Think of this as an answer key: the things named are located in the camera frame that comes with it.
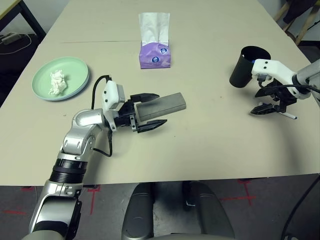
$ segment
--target black cylinder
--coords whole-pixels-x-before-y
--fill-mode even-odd
[[[66,184],[80,184],[87,169],[86,161],[57,159],[49,178],[52,182]]]
[[[244,88],[251,80],[251,71],[255,60],[270,60],[270,54],[258,46],[246,46],[242,48],[238,62],[229,79],[232,86],[236,88]]]

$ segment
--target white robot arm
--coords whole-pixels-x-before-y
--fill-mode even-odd
[[[256,97],[271,96],[279,105],[263,104],[255,107],[251,113],[263,115],[285,113],[287,106],[306,99],[311,93],[320,106],[320,59],[305,68],[294,72],[279,61],[257,59],[251,71],[259,82],[261,89]],[[272,80],[266,86],[264,81]]]

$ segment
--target wall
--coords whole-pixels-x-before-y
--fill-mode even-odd
[[[286,1],[285,0],[258,0],[258,2],[261,3],[261,5],[271,15],[271,17],[274,17],[279,11],[279,9],[285,4]],[[303,27],[310,11],[311,9],[307,10],[304,14],[299,16],[294,21],[292,26],[289,28],[289,32],[292,33],[295,37],[298,35],[301,28]],[[320,12],[318,12],[314,22],[317,22],[319,20],[320,20]],[[318,23],[316,26],[314,26],[309,31],[307,31],[307,33],[304,35],[302,40],[303,41],[320,41],[320,23]]]
[[[69,0],[24,0],[24,2],[47,33],[68,4]],[[3,29],[3,31],[1,31],[1,34],[9,32],[27,34],[33,33],[33,30],[19,14]]]
[[[263,5],[265,10],[272,17],[276,15],[278,10],[285,3],[285,0],[258,1]],[[69,0],[24,0],[24,2],[29,7],[35,18],[39,21],[44,31],[48,32],[60,13],[63,11],[64,7],[69,2]],[[297,34],[299,33],[306,18],[309,15],[309,12],[310,10],[301,15],[296,21],[294,21],[293,25],[290,27],[289,31],[294,36],[297,36]],[[315,22],[318,20],[320,20],[320,13],[318,13]],[[22,18],[22,16],[18,15],[1,33],[3,34],[8,32],[32,33],[33,31],[26,23],[26,21]],[[303,40],[320,41],[320,23],[310,29],[304,36]]]

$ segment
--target white tissue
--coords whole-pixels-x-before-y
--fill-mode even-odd
[[[51,89],[49,91],[50,95],[57,95],[62,93],[66,87],[67,84],[65,82],[65,75],[62,74],[62,70],[57,70],[55,72],[51,72],[50,73],[50,77],[51,77]]]
[[[169,45],[170,13],[143,12],[139,14],[142,46],[149,43]]]

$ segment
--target purple tissue box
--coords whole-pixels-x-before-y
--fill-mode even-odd
[[[141,69],[170,68],[170,48],[158,42],[151,42],[144,46],[141,45],[139,61]]]

